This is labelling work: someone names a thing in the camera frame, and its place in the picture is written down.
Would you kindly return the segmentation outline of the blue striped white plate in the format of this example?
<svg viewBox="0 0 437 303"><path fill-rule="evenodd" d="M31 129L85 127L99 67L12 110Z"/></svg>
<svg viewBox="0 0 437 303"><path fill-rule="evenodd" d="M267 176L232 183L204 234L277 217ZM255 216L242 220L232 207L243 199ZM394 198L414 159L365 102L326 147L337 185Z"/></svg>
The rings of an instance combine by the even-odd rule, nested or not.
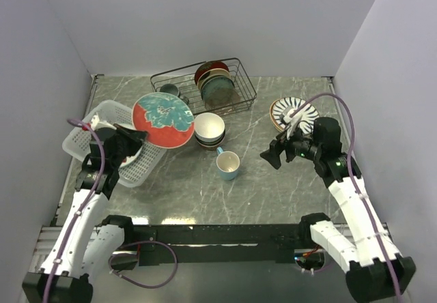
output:
<svg viewBox="0 0 437 303"><path fill-rule="evenodd" d="M285 124L282 122L282 112L289 106L297 109L304 103L305 101L303 99L295 97L284 97L278 99L273 107L273 116L277 124L285 130ZM314 121L319 117L319 113L311 104L306 105L306 107L301 111L302 119L298 127L302 130L304 135L310 135L313 132Z"/></svg>

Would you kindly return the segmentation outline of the watermelon pattern plate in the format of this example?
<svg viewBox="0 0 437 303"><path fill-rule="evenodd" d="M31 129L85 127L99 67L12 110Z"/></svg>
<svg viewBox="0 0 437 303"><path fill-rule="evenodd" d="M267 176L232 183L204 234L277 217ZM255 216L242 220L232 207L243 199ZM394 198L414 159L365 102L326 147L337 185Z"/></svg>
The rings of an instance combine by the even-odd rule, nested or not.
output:
<svg viewBox="0 0 437 303"><path fill-rule="evenodd" d="M139 157L141 151L142 151L142 147L140 147L138 149L138 151L136 152L135 155L127 156L126 158L124 158L122 163L120 164L120 167L123 168L123 167L127 167L128 165L132 164Z"/></svg>

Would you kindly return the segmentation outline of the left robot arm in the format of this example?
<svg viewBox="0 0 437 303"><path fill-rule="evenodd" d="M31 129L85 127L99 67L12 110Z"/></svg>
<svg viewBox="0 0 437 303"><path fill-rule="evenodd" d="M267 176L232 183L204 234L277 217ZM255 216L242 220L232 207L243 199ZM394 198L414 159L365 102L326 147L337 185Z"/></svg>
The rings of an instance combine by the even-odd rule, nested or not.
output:
<svg viewBox="0 0 437 303"><path fill-rule="evenodd" d="M29 302L90 302L93 283L111 254L135 242L132 220L126 216L108 217L97 238L92 240L91 235L119 180L121 164L143 147L148 133L119 124L94 130L83 121L70 123L89 131L90 152L83 159L72 206L54 246L38 271L28 272L23 280Z"/></svg>

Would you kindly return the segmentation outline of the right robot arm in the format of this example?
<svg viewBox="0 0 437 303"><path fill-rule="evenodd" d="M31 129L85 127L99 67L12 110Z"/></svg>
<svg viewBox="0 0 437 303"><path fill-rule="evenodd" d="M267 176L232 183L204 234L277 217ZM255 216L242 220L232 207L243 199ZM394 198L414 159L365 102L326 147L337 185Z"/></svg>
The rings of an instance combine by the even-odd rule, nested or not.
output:
<svg viewBox="0 0 437 303"><path fill-rule="evenodd" d="M315 172L338 203L352 234L349 240L323 213L303 216L298 238L303 246L321 246L341 267L356 302L401 297L416 272L411 257L403 256L380 222L358 165L342 150L336 119L318 117L310 135L303 134L299 117L285 117L285 130L260 156L275 169L280 155L312 161Z"/></svg>

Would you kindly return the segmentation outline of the red teal flower plate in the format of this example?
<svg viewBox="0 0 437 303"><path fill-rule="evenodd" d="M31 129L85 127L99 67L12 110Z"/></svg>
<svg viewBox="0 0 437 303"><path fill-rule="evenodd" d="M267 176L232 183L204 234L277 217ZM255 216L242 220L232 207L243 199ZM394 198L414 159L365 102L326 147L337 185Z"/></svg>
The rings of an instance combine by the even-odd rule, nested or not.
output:
<svg viewBox="0 0 437 303"><path fill-rule="evenodd" d="M188 105L170 93L140 97L132 108L132 124L148 133L147 141L164 149L179 148L194 134L194 115Z"/></svg>

